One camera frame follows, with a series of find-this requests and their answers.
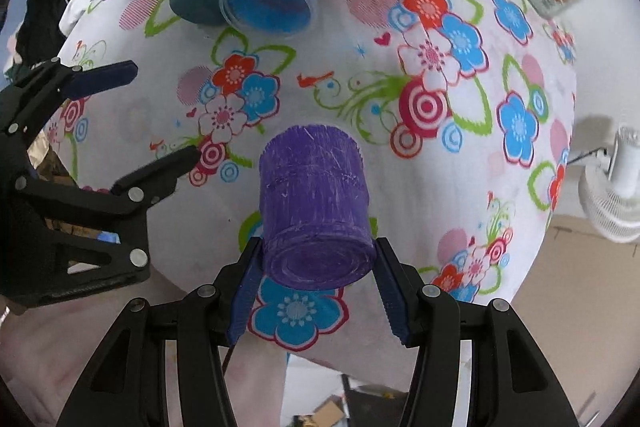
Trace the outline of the floral tablecloth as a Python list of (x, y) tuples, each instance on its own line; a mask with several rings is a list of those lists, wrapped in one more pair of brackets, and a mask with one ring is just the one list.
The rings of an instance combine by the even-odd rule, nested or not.
[(467, 303), (511, 299), (565, 174), (574, 43), (526, 0), (320, 0), (310, 31), (201, 28), (169, 0), (70, 0), (63, 63), (133, 60), (129, 86), (66, 102), (46, 137), (102, 191), (186, 146), (201, 160), (150, 218), (155, 269), (185, 291), (262, 231), (258, 158), (296, 124), (358, 143), (369, 219)]

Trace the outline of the purple plastic cup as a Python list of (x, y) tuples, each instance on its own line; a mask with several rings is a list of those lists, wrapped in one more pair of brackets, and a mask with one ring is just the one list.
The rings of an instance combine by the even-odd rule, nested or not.
[(280, 285), (332, 291), (375, 260), (359, 146), (341, 129), (293, 126), (259, 158), (262, 269)]

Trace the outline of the white standing fan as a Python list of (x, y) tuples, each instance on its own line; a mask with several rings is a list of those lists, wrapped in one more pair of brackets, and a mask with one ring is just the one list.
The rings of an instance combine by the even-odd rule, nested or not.
[(611, 150), (570, 156), (582, 168), (578, 199), (593, 228), (613, 243), (639, 242), (639, 130), (620, 126)]

